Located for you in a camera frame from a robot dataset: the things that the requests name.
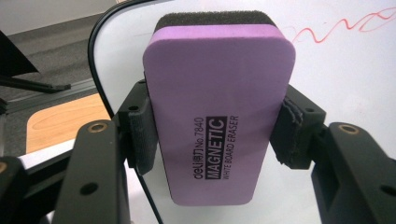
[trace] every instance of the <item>wooden surface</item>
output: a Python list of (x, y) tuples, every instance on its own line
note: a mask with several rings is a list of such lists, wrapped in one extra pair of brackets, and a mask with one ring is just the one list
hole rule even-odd
[(99, 94), (40, 110), (27, 122), (26, 153), (74, 139), (82, 125), (97, 119), (110, 119)]

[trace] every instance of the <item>whiteboard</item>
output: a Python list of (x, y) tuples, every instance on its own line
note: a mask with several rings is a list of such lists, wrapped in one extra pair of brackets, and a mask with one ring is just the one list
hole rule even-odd
[[(175, 0), (127, 7), (104, 23), (93, 49), (112, 111), (144, 78), (142, 55), (161, 16), (227, 10), (269, 15), (296, 49), (290, 84), (327, 112), (325, 124), (358, 125), (396, 158), (395, 1)], [(175, 205), (160, 151), (145, 179), (165, 223), (319, 223), (310, 173), (280, 165), (268, 148), (252, 202), (218, 207)]]

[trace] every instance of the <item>purple eraser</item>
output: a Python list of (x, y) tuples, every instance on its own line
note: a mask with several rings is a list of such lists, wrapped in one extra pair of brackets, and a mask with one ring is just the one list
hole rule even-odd
[(172, 199), (248, 203), (295, 61), (269, 24), (169, 26), (143, 63)]

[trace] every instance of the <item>white surface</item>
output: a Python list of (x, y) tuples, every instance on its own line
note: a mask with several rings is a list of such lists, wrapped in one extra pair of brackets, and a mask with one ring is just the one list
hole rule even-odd
[[(46, 161), (70, 150), (73, 148), (74, 142), (75, 140), (73, 139), (52, 147), (38, 150), (36, 152), (23, 155), (20, 157), (20, 159), (22, 160), (25, 169), (28, 169), (42, 161)], [(139, 183), (134, 169), (129, 169), (126, 163), (125, 169), (128, 179), (128, 198), (131, 220), (134, 222), (134, 224), (156, 223), (157, 219), (151, 210), (149, 201), (146, 198), (145, 192)]]
[(105, 12), (114, 0), (0, 0), (0, 30), (13, 35)]
[[(396, 135), (394, 1), (197, 0), (124, 9), (104, 25), (94, 50), (96, 68), (113, 110), (118, 110), (132, 86), (143, 78), (143, 51), (162, 15), (252, 9), (267, 13), (285, 37), (294, 40), (297, 62), (290, 84), (327, 111), (325, 123), (343, 121), (361, 126), (396, 158), (392, 144)], [(342, 19), (347, 20), (349, 29)], [(307, 31), (297, 35), (304, 28), (310, 28), (320, 43)], [(165, 223), (319, 223), (310, 171), (281, 166), (271, 148), (253, 201), (247, 205), (175, 205), (160, 156), (145, 178)]]

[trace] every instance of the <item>red marker scribble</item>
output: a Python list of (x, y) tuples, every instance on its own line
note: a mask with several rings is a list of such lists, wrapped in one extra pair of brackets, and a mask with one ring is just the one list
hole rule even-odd
[[(390, 11), (390, 13), (393, 11), (393, 13), (391, 13), (389, 16), (384, 16), (383, 14), (388, 11)], [(383, 21), (383, 23), (381, 23), (380, 25), (377, 25), (376, 27), (371, 28), (371, 29), (366, 28), (370, 24), (370, 21), (373, 21), (374, 19), (380, 19), (381, 21)], [(373, 12), (373, 13), (367, 14), (363, 18), (361, 18), (360, 20), (355, 22), (355, 24), (352, 24), (352, 25), (349, 24), (349, 21), (347, 19), (341, 19), (321, 39), (317, 38), (317, 36), (315, 35), (314, 31), (311, 28), (306, 27), (303, 30), (301, 30), (300, 32), (298, 32), (298, 34), (293, 38), (293, 40), (291, 42), (294, 43), (295, 41), (297, 41), (297, 39), (300, 37), (300, 35), (302, 35), (304, 33), (309, 33), (312, 35), (312, 38), (314, 39), (315, 43), (319, 44), (319, 43), (325, 41), (327, 39), (327, 37), (329, 37), (329, 35), (332, 33), (332, 31), (335, 28), (337, 28), (339, 26), (339, 24), (341, 24), (341, 23), (343, 23), (348, 30), (353, 30), (356, 27), (358, 27), (359, 32), (371, 32), (371, 31), (381, 28), (382, 26), (386, 25), (387, 23), (389, 23), (395, 19), (396, 19), (396, 7), (389, 7), (389, 8), (380, 10), (378, 12)]]

